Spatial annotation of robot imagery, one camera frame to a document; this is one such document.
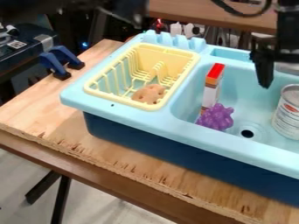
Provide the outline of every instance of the wooden table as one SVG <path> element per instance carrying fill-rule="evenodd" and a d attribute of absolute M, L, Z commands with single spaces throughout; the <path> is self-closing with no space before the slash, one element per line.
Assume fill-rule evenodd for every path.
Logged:
<path fill-rule="evenodd" d="M 258 11 L 261 8 L 260 6 L 248 6 L 245 3 L 229 2 L 229 5 L 246 13 Z M 215 5 L 211 0 L 150 0 L 149 15 L 154 18 L 266 34 L 274 34 L 276 29 L 276 13 L 273 9 L 260 17 L 235 17 Z"/>
<path fill-rule="evenodd" d="M 298 208 L 87 133 L 82 113 L 63 106 L 59 92 L 121 45 L 102 40 L 80 56 L 87 66 L 71 79 L 48 76 L 2 106 L 0 148 L 178 223 L 297 224 Z M 88 163 L 75 158 L 82 151 Z"/>

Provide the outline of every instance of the table leg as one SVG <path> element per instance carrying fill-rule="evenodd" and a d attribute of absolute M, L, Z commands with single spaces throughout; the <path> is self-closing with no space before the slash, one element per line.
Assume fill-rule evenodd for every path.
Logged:
<path fill-rule="evenodd" d="M 71 179 L 66 176 L 61 176 L 51 224 L 61 224 L 62 222 L 63 214 L 65 212 L 66 207 L 66 200 L 68 192 L 70 190 L 70 185 Z"/>
<path fill-rule="evenodd" d="M 26 201 L 33 205 L 56 180 L 58 180 L 60 174 L 55 171 L 50 171 L 44 178 L 42 178 L 26 195 Z"/>
<path fill-rule="evenodd" d="M 94 46 L 96 43 L 103 40 L 106 22 L 107 22 L 108 15 L 104 12 L 94 10 L 94 18 L 91 24 L 88 43 L 89 47 Z"/>
<path fill-rule="evenodd" d="M 238 48 L 243 49 L 243 50 L 248 50 L 249 49 L 250 38 L 251 38 L 251 32 L 250 31 L 242 31 L 240 33 Z"/>
<path fill-rule="evenodd" d="M 204 39 L 209 45 L 217 45 L 219 28 L 215 26 L 205 26 Z"/>

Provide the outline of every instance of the blue clamp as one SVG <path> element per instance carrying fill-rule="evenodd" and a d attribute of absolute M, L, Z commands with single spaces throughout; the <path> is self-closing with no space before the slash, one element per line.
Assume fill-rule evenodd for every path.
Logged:
<path fill-rule="evenodd" d="M 39 55 L 39 60 L 44 67 L 53 70 L 53 76 L 55 78 L 64 81 L 72 77 L 72 75 L 66 71 L 52 52 L 42 52 Z"/>
<path fill-rule="evenodd" d="M 70 52 L 65 46 L 57 45 L 50 49 L 49 53 L 53 53 L 59 61 L 66 60 L 68 62 L 67 67 L 80 70 L 85 66 L 85 63 L 80 61 L 72 52 Z"/>

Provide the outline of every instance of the drain hole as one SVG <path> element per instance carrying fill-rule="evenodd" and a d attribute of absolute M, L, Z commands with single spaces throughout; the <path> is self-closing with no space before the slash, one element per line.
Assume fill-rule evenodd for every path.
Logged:
<path fill-rule="evenodd" d="M 254 133 L 251 130 L 244 129 L 242 130 L 241 135 L 246 138 L 252 138 L 254 136 Z"/>

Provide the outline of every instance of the gray floor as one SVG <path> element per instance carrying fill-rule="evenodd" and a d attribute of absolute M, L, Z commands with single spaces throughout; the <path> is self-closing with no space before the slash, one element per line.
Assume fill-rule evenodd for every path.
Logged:
<path fill-rule="evenodd" d="M 0 223 L 47 224 L 58 188 L 57 182 L 33 206 L 24 195 L 48 170 L 0 150 Z M 160 216 L 121 201 L 104 192 L 72 182 L 64 224 L 171 224 Z"/>

